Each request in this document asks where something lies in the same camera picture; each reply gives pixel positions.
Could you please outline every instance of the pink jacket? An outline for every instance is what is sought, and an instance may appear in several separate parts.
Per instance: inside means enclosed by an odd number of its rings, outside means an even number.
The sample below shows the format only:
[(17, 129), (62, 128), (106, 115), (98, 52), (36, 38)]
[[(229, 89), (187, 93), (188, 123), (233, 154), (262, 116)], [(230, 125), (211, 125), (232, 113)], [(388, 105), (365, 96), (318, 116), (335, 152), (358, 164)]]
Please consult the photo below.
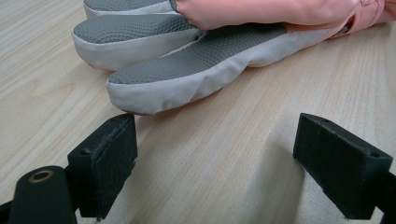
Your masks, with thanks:
[[(176, 0), (176, 7), (203, 30), (246, 22), (284, 22), (289, 32), (331, 28), (323, 39), (396, 20), (396, 0)], [(339, 34), (344, 27), (347, 31)]]

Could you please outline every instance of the brass hole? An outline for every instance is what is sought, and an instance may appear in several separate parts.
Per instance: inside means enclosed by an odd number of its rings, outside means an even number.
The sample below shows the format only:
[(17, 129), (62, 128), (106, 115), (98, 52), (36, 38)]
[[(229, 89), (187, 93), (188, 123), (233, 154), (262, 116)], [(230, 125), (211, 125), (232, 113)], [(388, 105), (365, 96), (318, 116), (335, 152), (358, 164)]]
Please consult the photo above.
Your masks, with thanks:
[(53, 171), (51, 170), (44, 170), (37, 172), (29, 177), (30, 183), (40, 183), (44, 180), (50, 179), (53, 176)]

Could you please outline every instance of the gray mesh fabric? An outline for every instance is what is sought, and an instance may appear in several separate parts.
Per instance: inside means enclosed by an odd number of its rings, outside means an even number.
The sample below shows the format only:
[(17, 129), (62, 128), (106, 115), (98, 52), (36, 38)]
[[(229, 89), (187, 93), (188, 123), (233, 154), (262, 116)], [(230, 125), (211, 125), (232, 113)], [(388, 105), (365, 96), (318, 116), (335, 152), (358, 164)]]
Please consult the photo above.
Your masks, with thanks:
[(175, 14), (108, 15), (95, 17), (77, 25), (73, 33), (93, 43), (106, 44), (194, 29)]
[(129, 11), (149, 7), (168, 0), (84, 0), (87, 7), (97, 11)]
[(221, 27), (209, 31), (185, 49), (116, 72), (108, 81), (142, 84), (190, 76), (285, 33), (281, 24), (248, 23)]

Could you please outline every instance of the black plastic part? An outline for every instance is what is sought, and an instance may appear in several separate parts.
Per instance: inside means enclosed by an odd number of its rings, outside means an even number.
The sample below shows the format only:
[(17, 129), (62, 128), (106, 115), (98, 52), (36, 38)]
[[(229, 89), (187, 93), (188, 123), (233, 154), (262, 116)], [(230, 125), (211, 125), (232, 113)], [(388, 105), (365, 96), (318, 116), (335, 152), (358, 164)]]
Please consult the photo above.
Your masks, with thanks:
[(379, 189), (377, 207), (384, 212), (381, 223), (396, 223), (396, 176), (388, 173), (385, 184)]
[(17, 183), (8, 223), (77, 223), (64, 169), (46, 166), (24, 175)]
[(133, 115), (109, 119), (67, 156), (83, 217), (105, 218), (137, 157)]
[(11, 211), (12, 202), (4, 203), (0, 205), (0, 224), (8, 222), (9, 212)]
[(300, 116), (293, 157), (350, 219), (371, 218), (392, 163), (356, 135), (307, 114)]

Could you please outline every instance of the light wood surface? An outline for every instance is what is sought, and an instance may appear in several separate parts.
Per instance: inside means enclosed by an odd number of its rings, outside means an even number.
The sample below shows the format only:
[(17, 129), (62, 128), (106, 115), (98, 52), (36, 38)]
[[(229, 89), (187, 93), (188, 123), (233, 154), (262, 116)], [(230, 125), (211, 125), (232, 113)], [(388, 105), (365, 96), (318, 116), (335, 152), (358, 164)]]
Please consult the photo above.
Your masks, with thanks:
[[(105, 120), (109, 72), (76, 54), (82, 1), (0, 1), (0, 203)], [(139, 156), (103, 223), (348, 221), (292, 156), (299, 114), (396, 156), (396, 25), (325, 41), (178, 109), (136, 117)], [(396, 173), (395, 166), (391, 171)], [(80, 223), (94, 219), (78, 218)]]

